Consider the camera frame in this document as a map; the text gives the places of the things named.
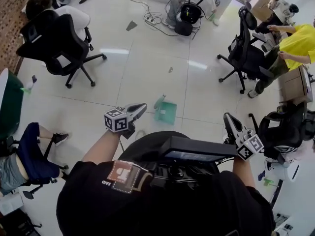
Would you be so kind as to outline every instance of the yellow shirt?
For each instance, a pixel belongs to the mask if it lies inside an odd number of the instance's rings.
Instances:
[[[280,51],[292,55],[307,56],[311,58],[311,63],[315,62],[315,28],[312,25],[296,26],[296,33],[285,38],[280,43]],[[293,70],[302,63],[291,59],[285,60],[289,70]]]

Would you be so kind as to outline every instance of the power strip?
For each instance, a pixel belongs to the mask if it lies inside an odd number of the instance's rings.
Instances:
[[[148,24],[155,26],[157,23],[153,20],[152,17],[146,17],[144,19]]]

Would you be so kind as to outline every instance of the black chair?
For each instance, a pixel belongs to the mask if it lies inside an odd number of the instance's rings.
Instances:
[[[4,142],[3,142],[3,147],[2,147],[2,151],[1,151],[1,156],[9,156],[13,153],[17,152],[17,148],[15,146],[13,146],[14,144],[18,145],[19,141],[14,140],[12,136],[8,137]],[[44,160],[48,160],[48,154],[50,152],[50,148],[51,145],[53,144],[53,141],[50,141],[45,154],[44,154]],[[58,167],[61,170],[68,170],[69,167],[67,165],[64,166],[59,166]],[[38,191],[39,189],[41,189],[43,187],[43,185],[45,184],[49,184],[49,183],[57,183],[56,179],[53,179],[51,177],[49,178],[42,178],[42,179],[29,179],[26,183],[22,184],[22,186],[31,186],[33,185],[39,185],[38,187],[34,188],[32,191],[23,191],[24,196],[27,199],[34,199],[34,193],[36,191]]]
[[[75,33],[71,15],[58,16],[53,10],[45,10],[28,22],[20,33],[25,43],[17,50],[17,55],[45,62],[51,74],[69,75],[65,84],[69,89],[72,87],[69,82],[79,68],[90,80],[91,87],[95,86],[83,64],[99,57],[107,57],[105,54],[98,54],[87,58],[91,35],[88,33],[86,41],[81,40]],[[71,63],[62,67],[57,59],[60,56],[64,56]]]
[[[241,19],[241,32],[228,47],[230,53],[228,58],[221,54],[217,56],[218,59],[224,59],[234,67],[234,70],[224,78],[220,78],[219,82],[222,83],[225,79],[237,72],[243,88],[240,91],[241,94],[245,92],[244,79],[246,79],[242,72],[246,73],[248,78],[252,80],[266,80],[267,78],[273,77],[273,74],[265,69],[264,52],[252,45],[258,40],[263,42],[265,42],[265,40],[258,34],[253,34],[253,39],[251,40],[250,30],[254,30],[257,27],[257,20],[250,12],[250,8],[251,6],[247,2],[247,5],[241,7],[238,12]]]
[[[253,114],[250,117],[264,144],[264,155],[275,160],[281,153],[293,152],[315,135],[315,112],[307,109],[306,102],[288,105],[282,113],[271,112],[262,119],[259,127]],[[269,127],[270,121],[278,122],[279,126]]]

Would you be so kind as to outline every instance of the dark hair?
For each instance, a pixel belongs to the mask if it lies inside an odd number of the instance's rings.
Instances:
[[[26,16],[32,20],[39,13],[49,9],[53,4],[52,0],[29,0],[26,4]]]
[[[297,7],[295,4],[291,4],[289,7],[289,11],[291,13],[298,13],[299,12],[299,7]]]

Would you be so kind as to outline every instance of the hand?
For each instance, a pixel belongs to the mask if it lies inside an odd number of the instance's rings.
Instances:
[[[290,59],[291,58],[291,55],[287,52],[278,52],[278,55],[282,59]]]
[[[278,26],[274,26],[274,25],[270,25],[270,26],[267,26],[267,28],[271,31],[279,31],[279,27]]]

